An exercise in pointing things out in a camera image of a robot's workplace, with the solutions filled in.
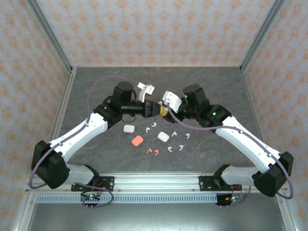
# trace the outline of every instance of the orange floral wallpaper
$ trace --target orange floral wallpaper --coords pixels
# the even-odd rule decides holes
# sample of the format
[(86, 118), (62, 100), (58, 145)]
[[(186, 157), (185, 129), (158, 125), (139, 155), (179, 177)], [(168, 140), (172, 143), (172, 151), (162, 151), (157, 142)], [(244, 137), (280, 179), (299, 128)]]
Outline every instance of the orange floral wallpaper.
[(274, 2), (38, 0), (74, 66), (239, 66)]
[(308, 227), (307, 12), (306, 0), (287, 0), (245, 73), (264, 140), (295, 157), (291, 178), (303, 228)]
[(0, 22), (0, 230), (10, 231), (67, 72), (25, 0), (1, 0)]

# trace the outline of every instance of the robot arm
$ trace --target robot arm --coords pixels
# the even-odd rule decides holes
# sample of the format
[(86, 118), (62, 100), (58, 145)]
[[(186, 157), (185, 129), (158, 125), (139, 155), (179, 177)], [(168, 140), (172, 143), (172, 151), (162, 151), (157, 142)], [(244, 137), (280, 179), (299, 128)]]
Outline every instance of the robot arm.
[[(256, 166), (223, 165), (214, 174), (215, 184), (220, 188), (234, 184), (256, 186), (266, 196), (273, 197), (286, 182), (286, 176), (271, 155), (282, 163), (289, 176), (292, 171), (293, 156), (288, 152), (281, 154), (260, 141), (221, 105), (211, 105), (203, 89), (198, 85), (186, 87), (183, 93), (185, 98), (181, 99), (170, 91), (167, 91), (163, 97), (164, 104), (169, 105), (169, 108), (175, 112), (173, 114), (176, 119), (179, 122), (185, 118), (195, 119), (202, 127), (213, 128), (211, 129), (213, 133), (229, 141)], [(171, 123), (177, 122), (170, 112), (163, 118)], [(262, 148), (266, 148), (270, 154), (265, 153)]]
[(110, 103), (104, 101), (102, 104), (98, 105), (90, 115), (89, 122), (86, 126), (87, 120), (80, 123), (65, 135), (49, 143), (44, 141), (37, 143), (34, 149), (31, 169), (34, 169), (39, 159), (41, 159), (51, 147), (59, 144), (59, 146), (52, 150), (46, 159), (43, 160), (36, 174), (52, 189), (59, 187), (63, 183), (74, 182), (96, 186), (99, 174), (93, 168), (87, 165), (70, 165), (66, 164), (66, 162), (68, 162), (83, 145), (119, 122), (124, 114), (152, 117), (161, 113), (161, 105), (145, 100), (145, 95), (151, 95), (154, 86), (139, 83), (138, 87), (141, 88), (139, 94), (140, 101), (136, 99), (133, 101), (131, 100), (132, 94), (134, 94), (136, 98), (136, 93), (132, 84), (120, 82), (115, 87), (113, 95), (108, 97)]

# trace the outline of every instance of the gray floor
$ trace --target gray floor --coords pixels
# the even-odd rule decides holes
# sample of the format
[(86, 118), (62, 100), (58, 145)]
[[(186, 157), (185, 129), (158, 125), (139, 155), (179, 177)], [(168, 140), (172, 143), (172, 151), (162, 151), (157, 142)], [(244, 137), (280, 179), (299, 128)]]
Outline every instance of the gray floor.
[[(182, 90), (191, 84), (199, 84), (212, 104), (225, 106), (249, 131), (258, 136), (256, 122), (249, 104), (248, 95), (236, 67), (114, 67), (78, 68), (65, 112), (61, 134), (78, 125), (87, 116), (87, 94), (93, 83), (106, 75), (119, 75), (155, 86), (148, 99), (160, 101), (166, 90), (182, 96)], [(119, 79), (102, 82), (93, 92), (92, 108), (101, 104)], [(185, 123), (198, 126), (195, 121)], [(206, 171), (214, 172), (223, 164), (236, 167), (250, 167), (252, 163), (236, 148), (212, 132), (200, 132), (170, 124), (160, 116), (142, 118), (138, 116), (132, 123), (133, 134), (123, 132), (124, 122), (120, 122), (105, 133), (97, 136), (82, 147), (69, 161), (70, 164), (88, 164), (99, 172), (105, 171)], [(148, 134), (145, 128), (150, 127)], [(157, 139), (160, 131), (178, 136), (167, 143)], [(139, 147), (131, 140), (137, 135), (144, 137)], [(158, 149), (159, 155), (147, 154), (147, 150)]]
[(284, 231), (276, 198), (254, 193), (243, 204), (36, 204), (28, 231)]

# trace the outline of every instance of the gray marble surface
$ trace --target gray marble surface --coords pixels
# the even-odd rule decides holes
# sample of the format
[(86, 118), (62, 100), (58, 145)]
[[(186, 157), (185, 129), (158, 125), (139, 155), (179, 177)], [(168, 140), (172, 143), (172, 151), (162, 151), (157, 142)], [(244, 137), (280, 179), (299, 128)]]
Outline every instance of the gray marble surface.
[[(182, 96), (182, 90), (191, 84), (199, 84), (212, 104), (226, 107), (250, 132), (258, 136), (256, 122), (249, 104), (248, 95), (236, 67), (109, 67), (78, 68), (64, 115), (61, 135), (65, 134), (87, 116), (87, 95), (93, 83), (106, 75), (118, 75), (155, 86), (149, 100), (160, 101), (166, 90)], [(121, 81), (109, 79), (101, 82), (92, 95), (92, 108), (101, 104), (114, 87)], [(195, 121), (185, 123), (198, 126)], [(160, 115), (152, 118), (137, 116), (132, 123), (136, 128), (132, 134), (123, 132), (124, 122), (119, 122), (110, 130), (98, 135), (83, 146), (69, 161), (70, 164), (88, 164), (99, 172), (104, 171), (206, 171), (215, 172), (221, 165), (250, 167), (252, 163), (226, 140), (212, 132), (202, 132), (185, 128), (179, 124), (166, 122)], [(163, 131), (171, 136), (167, 143), (158, 140)], [(144, 142), (135, 147), (131, 140), (137, 135)], [(147, 154), (147, 150), (158, 149), (159, 154)]]

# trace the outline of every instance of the orange plastic piece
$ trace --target orange plastic piece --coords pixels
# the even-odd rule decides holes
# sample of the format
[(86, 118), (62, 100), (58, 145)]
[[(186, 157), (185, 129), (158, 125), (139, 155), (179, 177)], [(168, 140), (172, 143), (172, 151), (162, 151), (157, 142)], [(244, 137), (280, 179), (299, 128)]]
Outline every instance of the orange plastic piece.
[(143, 138), (142, 138), (142, 136), (136, 136), (132, 141), (131, 141), (131, 143), (134, 145), (134, 146), (136, 146), (136, 147), (138, 147), (141, 143), (143, 142)]

